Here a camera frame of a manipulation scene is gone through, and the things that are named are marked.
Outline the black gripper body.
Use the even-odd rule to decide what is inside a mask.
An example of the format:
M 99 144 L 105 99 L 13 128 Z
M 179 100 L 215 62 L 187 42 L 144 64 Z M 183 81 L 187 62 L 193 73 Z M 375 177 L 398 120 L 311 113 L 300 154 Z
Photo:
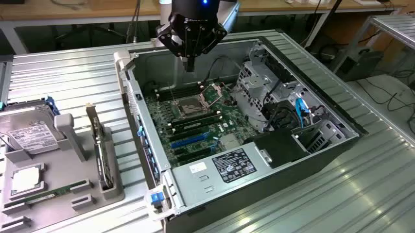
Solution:
M 218 22 L 218 0 L 175 0 L 168 23 L 185 43 L 185 53 L 191 56 L 192 46 L 200 27 L 209 31 Z

